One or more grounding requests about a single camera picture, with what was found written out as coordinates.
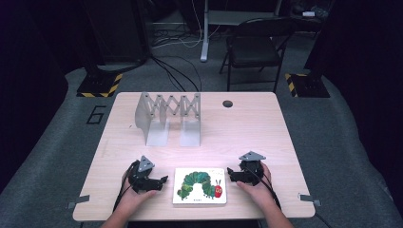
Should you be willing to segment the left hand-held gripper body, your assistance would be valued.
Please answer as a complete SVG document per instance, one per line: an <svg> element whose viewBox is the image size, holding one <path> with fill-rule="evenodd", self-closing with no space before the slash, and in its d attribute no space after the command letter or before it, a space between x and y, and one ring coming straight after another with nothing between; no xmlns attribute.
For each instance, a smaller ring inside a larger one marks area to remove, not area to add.
<svg viewBox="0 0 403 228"><path fill-rule="evenodd" d="M128 182L136 193L149 191L152 185L161 184L159 180L149 178L149 174L154 166L155 164L146 156L141 156L139 160L131 164L128 173Z"/></svg>

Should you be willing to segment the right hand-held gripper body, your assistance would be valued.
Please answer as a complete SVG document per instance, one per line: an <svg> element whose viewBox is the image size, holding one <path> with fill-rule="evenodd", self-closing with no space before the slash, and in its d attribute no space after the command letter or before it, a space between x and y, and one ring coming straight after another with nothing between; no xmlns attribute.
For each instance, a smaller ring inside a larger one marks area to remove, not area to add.
<svg viewBox="0 0 403 228"><path fill-rule="evenodd" d="M252 185L258 184L264 173L261 165L262 160L265 160L265 157L254 151L249 151L240 156L241 172L238 174L238 181Z"/></svg>

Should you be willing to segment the white caterpillar picture book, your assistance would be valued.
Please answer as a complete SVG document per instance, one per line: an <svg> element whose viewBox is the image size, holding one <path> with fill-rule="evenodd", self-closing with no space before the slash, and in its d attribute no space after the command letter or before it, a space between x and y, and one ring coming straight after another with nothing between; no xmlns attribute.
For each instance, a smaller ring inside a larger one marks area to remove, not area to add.
<svg viewBox="0 0 403 228"><path fill-rule="evenodd" d="M222 168L177 168L174 176L174 205L224 205L226 177Z"/></svg>

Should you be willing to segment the person's right hand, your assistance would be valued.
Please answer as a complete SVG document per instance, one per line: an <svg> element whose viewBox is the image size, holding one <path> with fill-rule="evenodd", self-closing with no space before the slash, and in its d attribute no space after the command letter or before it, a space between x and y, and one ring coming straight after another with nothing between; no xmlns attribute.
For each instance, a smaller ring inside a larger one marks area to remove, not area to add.
<svg viewBox="0 0 403 228"><path fill-rule="evenodd" d="M264 173L260 183L256 185L249 185L244 182L237 181L237 186L251 197L252 201L258 206L258 208L263 204L277 204L271 192L271 173L264 162L262 162L261 165Z"/></svg>

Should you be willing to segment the person's left hand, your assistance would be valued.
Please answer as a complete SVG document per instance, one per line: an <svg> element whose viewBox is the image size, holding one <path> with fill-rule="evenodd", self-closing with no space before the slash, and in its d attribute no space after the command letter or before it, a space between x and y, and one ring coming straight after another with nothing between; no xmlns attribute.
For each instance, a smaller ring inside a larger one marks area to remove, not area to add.
<svg viewBox="0 0 403 228"><path fill-rule="evenodd" d="M126 181L117 211L119 211L125 218L130 218L144 202L153 198L156 194L156 190L136 193L129 182Z"/></svg>

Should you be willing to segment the grey metal expandable bookend rack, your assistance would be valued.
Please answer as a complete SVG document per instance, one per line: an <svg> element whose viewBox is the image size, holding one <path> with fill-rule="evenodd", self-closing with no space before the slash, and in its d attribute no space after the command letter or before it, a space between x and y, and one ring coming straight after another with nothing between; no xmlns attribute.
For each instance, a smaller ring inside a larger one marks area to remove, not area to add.
<svg viewBox="0 0 403 228"><path fill-rule="evenodd" d="M168 144L170 117L180 119L180 146L200 146L201 94L151 95L143 92L135 110L135 125L143 131L147 146Z"/></svg>

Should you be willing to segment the black stand base striped edge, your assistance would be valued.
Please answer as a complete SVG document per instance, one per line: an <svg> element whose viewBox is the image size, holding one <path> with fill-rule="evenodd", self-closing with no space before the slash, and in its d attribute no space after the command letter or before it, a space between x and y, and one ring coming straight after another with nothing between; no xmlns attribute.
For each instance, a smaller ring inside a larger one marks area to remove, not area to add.
<svg viewBox="0 0 403 228"><path fill-rule="evenodd" d="M117 73L105 73L99 78L90 78L88 75L79 85L76 96L86 98L111 97L118 88L123 75Z"/></svg>
<svg viewBox="0 0 403 228"><path fill-rule="evenodd" d="M285 79L293 97L329 98L330 94L320 78L312 78L307 74L286 73Z"/></svg>

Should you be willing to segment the black folding chair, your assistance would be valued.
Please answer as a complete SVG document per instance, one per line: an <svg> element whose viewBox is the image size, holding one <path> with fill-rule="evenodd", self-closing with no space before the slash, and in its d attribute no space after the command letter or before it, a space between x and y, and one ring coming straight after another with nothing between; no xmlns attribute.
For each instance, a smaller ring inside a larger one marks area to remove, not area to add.
<svg viewBox="0 0 403 228"><path fill-rule="evenodd" d="M255 18L244 21L234 27L226 38L226 53L220 72L227 67L226 88L231 89L233 68L276 67L276 77L262 80L273 83L273 92L277 91L284 53L288 41L297 30L297 23L290 17Z"/></svg>

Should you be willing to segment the grey desk with white leg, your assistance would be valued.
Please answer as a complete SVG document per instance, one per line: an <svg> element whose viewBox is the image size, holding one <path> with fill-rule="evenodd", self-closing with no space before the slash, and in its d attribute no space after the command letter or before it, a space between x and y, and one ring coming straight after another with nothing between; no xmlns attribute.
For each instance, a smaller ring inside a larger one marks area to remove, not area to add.
<svg viewBox="0 0 403 228"><path fill-rule="evenodd" d="M203 9L203 40L200 60L205 63L208 59L209 49L209 26L236 26L246 20L260 17L278 16L282 0L276 0L276 6L273 12L254 12L254 11L231 11L231 10L211 10L209 0L204 0Z"/></svg>

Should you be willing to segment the grey metal table bracket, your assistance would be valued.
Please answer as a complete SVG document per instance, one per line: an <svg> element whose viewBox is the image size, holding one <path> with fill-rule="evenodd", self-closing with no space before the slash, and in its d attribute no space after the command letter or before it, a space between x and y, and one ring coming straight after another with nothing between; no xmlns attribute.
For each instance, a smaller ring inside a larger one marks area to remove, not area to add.
<svg viewBox="0 0 403 228"><path fill-rule="evenodd" d="M298 193L298 198L301 201L307 201L307 202L311 202L314 206L321 206L322 203L319 199L315 199L313 196L311 195L306 195L306 194L300 194Z"/></svg>
<svg viewBox="0 0 403 228"><path fill-rule="evenodd" d="M69 201L66 205L66 209L73 209L79 203L89 201L90 195L85 195L74 199L73 201Z"/></svg>

